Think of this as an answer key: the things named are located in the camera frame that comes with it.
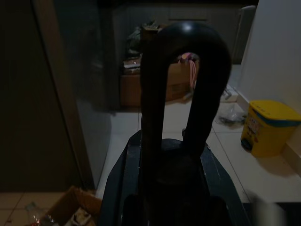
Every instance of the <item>black handle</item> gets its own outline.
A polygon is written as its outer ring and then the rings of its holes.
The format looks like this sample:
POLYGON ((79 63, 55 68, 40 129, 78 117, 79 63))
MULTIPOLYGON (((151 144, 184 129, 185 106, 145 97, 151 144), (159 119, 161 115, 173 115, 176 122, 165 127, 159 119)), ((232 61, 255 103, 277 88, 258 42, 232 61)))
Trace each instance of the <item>black handle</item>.
POLYGON ((168 68, 172 60, 185 52, 200 57, 198 80, 184 137, 184 147, 195 161, 199 161, 203 152, 228 82, 231 58, 225 43, 212 28, 196 22, 180 22, 158 33, 141 59, 141 160, 145 174, 155 169, 156 158, 160 155, 168 68))

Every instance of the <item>yellow bin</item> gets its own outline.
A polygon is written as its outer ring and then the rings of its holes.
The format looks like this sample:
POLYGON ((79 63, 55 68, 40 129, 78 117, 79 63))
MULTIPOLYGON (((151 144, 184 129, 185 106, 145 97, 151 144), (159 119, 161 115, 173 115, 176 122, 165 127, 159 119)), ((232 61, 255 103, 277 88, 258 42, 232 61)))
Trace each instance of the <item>yellow bin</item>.
POLYGON ((301 115, 281 102, 251 101, 241 144, 255 157, 278 155, 300 123, 301 115))

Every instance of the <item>baseboard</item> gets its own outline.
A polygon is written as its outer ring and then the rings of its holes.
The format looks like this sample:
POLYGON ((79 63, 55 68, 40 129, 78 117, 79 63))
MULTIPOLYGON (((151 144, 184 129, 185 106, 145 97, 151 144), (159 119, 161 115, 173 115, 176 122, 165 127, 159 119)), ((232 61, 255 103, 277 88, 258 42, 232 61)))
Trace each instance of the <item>baseboard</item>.
POLYGON ((285 145, 281 155, 301 177, 301 156, 299 156, 288 144, 285 145))
POLYGON ((238 93, 230 86, 227 88, 221 96, 221 103, 235 103, 237 102, 238 93))
POLYGON ((237 104, 245 111, 249 110, 249 100, 238 91, 237 104))

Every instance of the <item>cardboard box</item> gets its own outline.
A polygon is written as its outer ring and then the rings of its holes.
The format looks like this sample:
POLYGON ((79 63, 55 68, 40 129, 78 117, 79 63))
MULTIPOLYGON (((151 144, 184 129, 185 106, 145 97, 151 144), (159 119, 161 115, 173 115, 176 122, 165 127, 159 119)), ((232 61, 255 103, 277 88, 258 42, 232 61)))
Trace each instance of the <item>cardboard box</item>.
MULTIPOLYGON (((166 101, 176 100, 190 92, 190 65, 171 64, 168 69, 166 101)), ((122 106, 140 106, 140 75, 123 75, 120 78, 120 102, 122 106)))
POLYGON ((47 214, 50 215, 59 226, 64 226, 78 208, 81 207, 91 214, 95 225, 97 225, 101 204, 102 201, 92 194, 72 186, 63 197, 47 211, 47 214))

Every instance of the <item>white tile floor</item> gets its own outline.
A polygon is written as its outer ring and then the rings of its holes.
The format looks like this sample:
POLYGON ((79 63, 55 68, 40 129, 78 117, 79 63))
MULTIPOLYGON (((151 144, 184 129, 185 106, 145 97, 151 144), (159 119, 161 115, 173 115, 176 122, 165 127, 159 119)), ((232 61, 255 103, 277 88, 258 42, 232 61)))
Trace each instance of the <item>white tile floor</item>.
MULTIPOLYGON (((190 102, 166 105, 162 138, 182 139, 181 132, 187 123, 190 105, 190 102)), ((229 105, 221 104, 220 108, 225 109, 229 105)), ((141 129, 141 113, 116 114, 111 120, 118 129, 112 132, 108 157, 96 193, 98 197, 103 196, 106 179, 128 139, 141 129)), ((249 197, 254 193, 272 202, 301 202, 301 178, 281 156, 256 159, 246 152, 240 145, 241 132, 242 126, 229 128, 213 121, 213 129, 207 139, 212 152, 231 176, 241 201, 249 202, 249 197)))

